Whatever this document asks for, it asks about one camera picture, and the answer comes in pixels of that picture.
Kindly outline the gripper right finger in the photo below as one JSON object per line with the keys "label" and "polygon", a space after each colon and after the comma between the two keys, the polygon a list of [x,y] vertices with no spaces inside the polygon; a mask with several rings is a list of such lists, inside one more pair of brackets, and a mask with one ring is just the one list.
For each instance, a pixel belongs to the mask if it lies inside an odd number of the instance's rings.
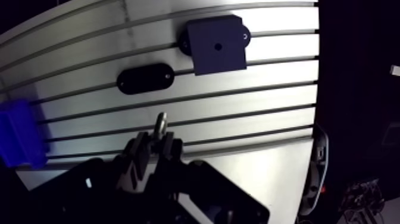
{"label": "gripper right finger", "polygon": [[194,215],[179,204],[181,194],[189,197],[212,223],[268,223],[268,208],[203,160],[182,162],[183,142],[169,132],[151,142],[158,156],[155,172],[145,188],[148,197],[144,223],[196,223]]}

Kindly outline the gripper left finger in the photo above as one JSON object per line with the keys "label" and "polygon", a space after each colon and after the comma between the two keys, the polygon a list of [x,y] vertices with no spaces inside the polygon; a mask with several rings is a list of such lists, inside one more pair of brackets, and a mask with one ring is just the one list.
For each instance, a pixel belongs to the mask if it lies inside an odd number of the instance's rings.
{"label": "gripper left finger", "polygon": [[118,183],[127,176],[133,186],[143,179],[149,161],[149,135],[131,139],[113,161],[93,158],[29,192],[28,223],[140,223],[149,198]]}

